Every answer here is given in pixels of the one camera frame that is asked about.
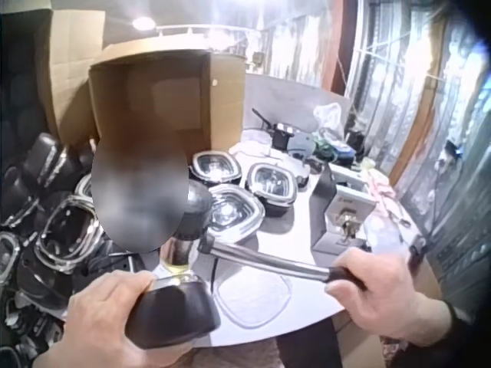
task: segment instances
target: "cardboard box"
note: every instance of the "cardboard box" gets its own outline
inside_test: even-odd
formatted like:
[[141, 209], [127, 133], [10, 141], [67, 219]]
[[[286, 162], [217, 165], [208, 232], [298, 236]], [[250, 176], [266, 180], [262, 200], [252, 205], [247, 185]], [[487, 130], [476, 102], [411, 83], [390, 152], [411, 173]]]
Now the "cardboard box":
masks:
[[103, 50], [89, 72], [97, 131], [162, 134], [172, 128], [190, 161], [240, 141], [245, 59], [189, 49], [180, 36], [145, 38]]
[[34, 44], [38, 99], [50, 133], [72, 146], [97, 138], [87, 80], [102, 50], [105, 12], [53, 11], [46, 0], [5, 1], [0, 12], [2, 49], [17, 38]]

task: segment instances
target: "ceiling light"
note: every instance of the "ceiling light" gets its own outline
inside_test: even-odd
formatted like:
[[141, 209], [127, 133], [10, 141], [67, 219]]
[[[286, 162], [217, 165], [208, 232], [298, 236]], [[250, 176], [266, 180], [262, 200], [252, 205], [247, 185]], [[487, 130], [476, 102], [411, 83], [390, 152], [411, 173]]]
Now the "ceiling light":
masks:
[[133, 26], [138, 31], [151, 31], [157, 26], [152, 18], [140, 17], [133, 21]]

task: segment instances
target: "metal handle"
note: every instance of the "metal handle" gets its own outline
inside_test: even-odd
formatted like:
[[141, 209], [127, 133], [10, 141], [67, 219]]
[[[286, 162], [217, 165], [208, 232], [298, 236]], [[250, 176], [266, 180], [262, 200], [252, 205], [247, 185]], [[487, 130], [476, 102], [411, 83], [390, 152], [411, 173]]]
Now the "metal handle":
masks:
[[289, 261], [283, 258], [265, 255], [235, 244], [214, 242], [209, 253], [217, 258], [226, 259], [263, 271], [274, 272], [295, 278], [320, 281], [325, 284], [336, 280], [347, 280], [356, 284], [361, 290], [367, 290], [364, 283], [346, 268], [321, 268], [313, 264]]

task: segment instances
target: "person's arm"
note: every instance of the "person's arm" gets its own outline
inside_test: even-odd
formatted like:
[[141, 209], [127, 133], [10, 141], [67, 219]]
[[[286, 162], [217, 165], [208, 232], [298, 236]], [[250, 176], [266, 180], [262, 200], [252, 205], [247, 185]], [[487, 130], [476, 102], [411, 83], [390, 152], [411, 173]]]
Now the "person's arm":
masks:
[[336, 266], [348, 268], [367, 286], [360, 290], [349, 281], [334, 281], [326, 292], [335, 297], [361, 328], [385, 337], [428, 347], [447, 337], [452, 314], [443, 301], [414, 290], [407, 265], [400, 256], [373, 255], [353, 248]]
[[188, 343], [141, 350], [124, 334], [137, 298], [154, 278], [147, 271], [114, 271], [71, 297], [63, 338], [40, 355], [33, 367], [151, 368], [174, 364], [191, 349]]

